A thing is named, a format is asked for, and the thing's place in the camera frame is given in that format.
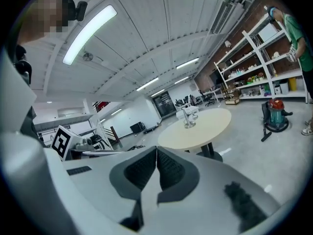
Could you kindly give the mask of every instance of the sneaker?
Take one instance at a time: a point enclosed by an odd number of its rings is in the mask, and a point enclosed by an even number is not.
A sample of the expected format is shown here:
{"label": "sneaker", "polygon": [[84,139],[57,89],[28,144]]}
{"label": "sneaker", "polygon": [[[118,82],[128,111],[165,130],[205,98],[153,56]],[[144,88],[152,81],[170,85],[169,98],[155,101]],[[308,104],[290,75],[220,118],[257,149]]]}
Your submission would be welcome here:
{"label": "sneaker", "polygon": [[310,126],[308,126],[307,128],[302,130],[301,134],[304,136],[308,136],[308,135],[313,134],[313,130]]}
{"label": "sneaker", "polygon": [[309,126],[311,124],[311,119],[309,121],[304,122],[306,126]]}

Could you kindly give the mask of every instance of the black table base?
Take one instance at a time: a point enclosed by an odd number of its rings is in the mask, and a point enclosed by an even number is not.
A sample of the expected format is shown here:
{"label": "black table base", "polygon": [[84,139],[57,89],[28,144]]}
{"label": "black table base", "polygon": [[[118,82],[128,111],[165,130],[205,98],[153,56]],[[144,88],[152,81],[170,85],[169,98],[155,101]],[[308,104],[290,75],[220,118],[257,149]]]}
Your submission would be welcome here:
{"label": "black table base", "polygon": [[202,152],[197,153],[197,155],[223,162],[222,156],[214,151],[212,143],[202,146],[201,150]]}

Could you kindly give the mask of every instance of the wet vacuum cleaner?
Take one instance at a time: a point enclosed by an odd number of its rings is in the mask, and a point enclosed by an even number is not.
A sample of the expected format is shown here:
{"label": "wet vacuum cleaner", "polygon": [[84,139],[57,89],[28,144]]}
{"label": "wet vacuum cleaner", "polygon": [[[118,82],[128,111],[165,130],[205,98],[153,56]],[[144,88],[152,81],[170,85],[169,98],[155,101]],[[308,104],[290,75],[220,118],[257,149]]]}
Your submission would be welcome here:
{"label": "wet vacuum cleaner", "polygon": [[286,112],[285,106],[282,100],[271,99],[268,102],[262,104],[263,111],[263,133],[264,136],[261,139],[264,142],[272,132],[282,132],[289,126],[289,121],[286,116],[291,116],[293,113]]}

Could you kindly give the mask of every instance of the gray floor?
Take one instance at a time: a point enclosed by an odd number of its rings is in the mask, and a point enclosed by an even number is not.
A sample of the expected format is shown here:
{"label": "gray floor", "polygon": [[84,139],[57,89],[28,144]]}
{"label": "gray floor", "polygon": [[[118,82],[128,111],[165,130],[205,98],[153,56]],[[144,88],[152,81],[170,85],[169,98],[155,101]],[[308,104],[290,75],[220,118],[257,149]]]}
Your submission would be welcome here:
{"label": "gray floor", "polygon": [[[291,123],[289,128],[281,133],[273,133],[265,142],[261,142],[261,103],[260,100],[245,100],[237,106],[226,106],[222,102],[220,107],[231,111],[232,120],[213,146],[223,156],[224,163],[256,182],[283,204],[301,191],[312,166],[313,135],[303,136],[301,130],[305,127],[304,121],[311,117],[313,106],[284,100],[286,111],[293,111],[293,116],[288,117]],[[201,105],[200,110],[216,107],[217,103],[209,107]],[[146,147],[158,145],[160,133],[175,121],[176,116],[170,117],[162,121],[161,126],[153,132],[130,136],[127,143],[143,144]],[[156,176],[156,180],[151,180],[147,187],[159,189],[157,184]]]}

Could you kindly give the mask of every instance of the person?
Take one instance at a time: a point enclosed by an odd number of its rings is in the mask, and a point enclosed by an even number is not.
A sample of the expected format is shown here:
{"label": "person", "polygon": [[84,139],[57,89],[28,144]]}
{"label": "person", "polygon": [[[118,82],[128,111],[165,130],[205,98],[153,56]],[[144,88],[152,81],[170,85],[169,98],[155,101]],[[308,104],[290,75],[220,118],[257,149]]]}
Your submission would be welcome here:
{"label": "person", "polygon": [[[291,62],[296,62],[298,59],[301,64],[303,78],[306,83],[308,92],[310,94],[310,103],[313,102],[313,51],[301,25],[297,20],[278,9],[275,6],[270,6],[268,8],[268,20],[272,23],[274,20],[281,22],[288,32],[292,47],[296,50],[295,52],[290,51],[288,55],[288,60]],[[306,121],[307,127],[302,130],[302,134],[305,136],[313,134],[313,115],[311,120]]]}
{"label": "person", "polygon": [[[82,21],[86,7],[87,3],[84,1],[79,2],[76,8],[73,0],[33,0],[25,9],[23,16],[17,19],[14,30],[7,38],[5,49],[27,85],[31,84],[32,67],[26,61],[26,50],[22,45],[38,40],[50,32],[62,32],[69,21]],[[45,147],[37,136],[33,123],[35,116],[31,107],[20,131],[24,135],[33,137]]]}

